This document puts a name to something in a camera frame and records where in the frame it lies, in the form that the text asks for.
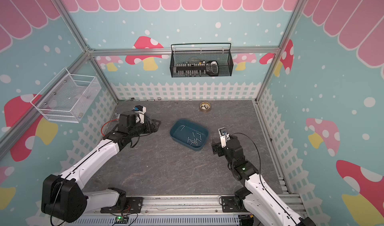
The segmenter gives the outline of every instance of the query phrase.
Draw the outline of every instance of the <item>gray tabletop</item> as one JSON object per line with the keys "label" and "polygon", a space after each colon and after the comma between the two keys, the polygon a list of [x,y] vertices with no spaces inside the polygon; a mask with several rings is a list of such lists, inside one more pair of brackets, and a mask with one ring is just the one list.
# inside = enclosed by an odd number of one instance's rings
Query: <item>gray tabletop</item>
{"label": "gray tabletop", "polygon": [[[211,148],[212,138],[219,141],[218,128],[226,127],[229,133],[244,133],[256,143],[264,179],[277,194],[282,193],[252,102],[210,103],[212,110],[203,113],[199,111],[200,101],[120,102],[117,113],[130,111],[136,105],[145,106],[147,116],[162,122],[159,131],[140,137],[136,147],[125,147],[113,156],[92,176],[83,191],[116,187],[126,190],[127,195],[233,194],[242,185],[228,170],[225,157],[214,155]],[[201,151],[195,152],[170,137],[170,129],[181,118],[209,131]],[[246,159],[259,168],[253,143],[243,135],[237,136]]]}

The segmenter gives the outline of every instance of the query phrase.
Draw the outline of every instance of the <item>pink mushroom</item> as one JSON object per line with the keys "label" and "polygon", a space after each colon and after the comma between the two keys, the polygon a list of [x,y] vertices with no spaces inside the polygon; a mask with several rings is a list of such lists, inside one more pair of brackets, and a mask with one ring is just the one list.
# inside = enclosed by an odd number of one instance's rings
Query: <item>pink mushroom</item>
{"label": "pink mushroom", "polygon": [[[273,53],[268,53],[264,55],[260,59],[260,64],[266,65],[271,63],[273,56],[274,56]],[[288,75],[291,72],[292,63],[293,63],[293,42],[292,40],[289,40],[287,46],[285,47],[283,55],[281,56],[280,61],[277,63],[276,69],[273,73],[275,74],[276,77],[279,77],[281,67],[284,66],[285,73]]]}
{"label": "pink mushroom", "polygon": [[356,164],[338,160],[336,169],[358,195],[341,195],[353,219],[359,225],[379,225],[384,222],[384,178]]}
{"label": "pink mushroom", "polygon": [[[9,130],[32,106],[30,101],[36,94],[25,94],[8,101],[4,106],[5,123],[7,127],[2,130],[6,132]],[[35,142],[35,136],[41,138],[44,144],[48,145],[55,137],[58,131],[56,123],[50,123],[42,115],[26,130],[23,136],[12,146],[10,153],[14,161],[22,161],[26,159],[32,151]]]}
{"label": "pink mushroom", "polygon": [[117,71],[118,69],[114,63],[123,63],[119,56],[97,56],[96,60],[103,70],[105,70],[105,66],[107,66],[108,71]]}
{"label": "pink mushroom", "polygon": [[340,133],[336,124],[332,121],[322,120],[318,118],[307,118],[307,127],[314,131],[312,135],[308,136],[314,148],[319,148],[322,142],[328,149],[330,156],[335,156],[340,146]]}
{"label": "pink mushroom", "polygon": [[236,65],[235,70],[245,70],[245,63],[256,63],[257,58],[254,53],[249,53],[249,54],[237,54],[232,57],[233,59],[233,64]]}
{"label": "pink mushroom", "polygon": [[[147,37],[141,36],[137,39],[133,48],[136,49],[155,49],[155,48],[164,48],[159,42],[156,40]],[[130,65],[135,65],[141,61],[144,63],[144,70],[157,70],[158,66],[155,62],[154,57],[168,59],[168,55],[127,55],[125,61]]]}

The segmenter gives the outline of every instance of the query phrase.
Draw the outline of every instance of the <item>white polka dot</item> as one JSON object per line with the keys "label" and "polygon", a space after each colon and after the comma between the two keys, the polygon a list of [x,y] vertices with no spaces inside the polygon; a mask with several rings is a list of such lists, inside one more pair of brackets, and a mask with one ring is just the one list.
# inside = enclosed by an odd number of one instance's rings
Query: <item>white polka dot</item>
{"label": "white polka dot", "polygon": [[362,134],[362,138],[365,139],[365,140],[369,140],[369,134],[363,133]]}
{"label": "white polka dot", "polygon": [[4,171],[4,174],[6,176],[9,176],[13,173],[13,171],[15,171],[15,168],[14,167],[7,167],[7,169]]}
{"label": "white polka dot", "polygon": [[373,97],[364,99],[364,105],[366,107],[373,107],[376,104],[376,100]]}
{"label": "white polka dot", "polygon": [[32,150],[34,142],[35,142],[34,136],[28,137],[25,141],[25,147],[29,150]]}
{"label": "white polka dot", "polygon": [[354,190],[360,193],[360,185],[359,183],[352,177],[346,176],[343,178],[345,182],[347,182]]}
{"label": "white polka dot", "polygon": [[31,102],[33,97],[34,97],[33,94],[24,94],[24,95],[20,96],[22,101],[27,102],[27,103]]}
{"label": "white polka dot", "polygon": [[332,157],[335,156],[335,151],[333,149],[331,149],[331,148],[328,149],[328,153]]}
{"label": "white polka dot", "polygon": [[364,177],[366,177],[367,180],[372,182],[379,182],[383,178],[380,174],[377,174],[375,172],[369,171],[363,167],[360,167],[360,171]]}
{"label": "white polka dot", "polygon": [[9,77],[8,75],[0,75],[0,81],[8,84],[9,82],[11,82],[11,77]]}
{"label": "white polka dot", "polygon": [[329,132],[328,132],[328,130],[324,129],[322,135],[323,135],[325,138],[328,138],[328,137],[329,137]]}
{"label": "white polka dot", "polygon": [[340,133],[339,132],[336,132],[333,136],[335,137],[335,139],[337,141],[340,141]]}
{"label": "white polka dot", "polygon": [[1,131],[3,131],[3,132],[7,132],[10,128],[11,128],[11,127],[2,127],[2,128],[1,128]]}

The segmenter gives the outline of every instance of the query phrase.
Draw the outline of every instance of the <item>black cable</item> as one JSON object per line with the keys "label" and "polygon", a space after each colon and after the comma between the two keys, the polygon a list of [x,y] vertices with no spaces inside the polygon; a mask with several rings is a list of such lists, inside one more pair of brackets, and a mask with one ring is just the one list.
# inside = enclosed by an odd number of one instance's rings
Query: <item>black cable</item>
{"label": "black cable", "polygon": [[291,218],[291,220],[295,223],[295,225],[297,225],[297,223],[295,222],[295,220],[292,218],[292,216],[285,210],[285,208],[283,207],[283,206],[281,206],[281,204],[279,204],[279,202],[268,192],[268,190],[266,190],[266,188],[264,187],[264,185],[263,185],[263,181],[262,181],[262,161],[261,161],[261,158],[260,158],[260,154],[259,154],[259,150],[257,149],[257,146],[256,146],[256,144],[255,144],[255,142],[250,138],[250,137],[248,137],[247,135],[245,135],[245,134],[243,134],[243,133],[233,133],[233,134],[242,134],[242,135],[244,135],[245,137],[247,137],[250,141],[252,141],[252,143],[254,144],[254,146],[256,147],[256,151],[257,151],[257,154],[258,154],[258,156],[259,156],[259,162],[260,162],[260,168],[259,168],[259,177],[260,177],[260,182],[261,182],[261,184],[262,184],[262,186],[263,186],[263,190],[265,190],[268,194],[269,194],[269,196],[271,196],[271,198],[284,210],[284,212],[286,213],[286,214],[288,214],[289,216],[290,216],[290,218]]}

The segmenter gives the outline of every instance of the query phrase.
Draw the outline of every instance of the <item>blue component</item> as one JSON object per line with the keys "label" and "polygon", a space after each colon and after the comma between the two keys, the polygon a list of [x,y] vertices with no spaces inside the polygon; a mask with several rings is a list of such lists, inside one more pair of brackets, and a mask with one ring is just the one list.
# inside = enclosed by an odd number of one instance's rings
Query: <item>blue component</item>
{"label": "blue component", "polygon": [[170,130],[172,139],[194,151],[200,151],[208,139],[208,130],[186,119],[178,120]]}

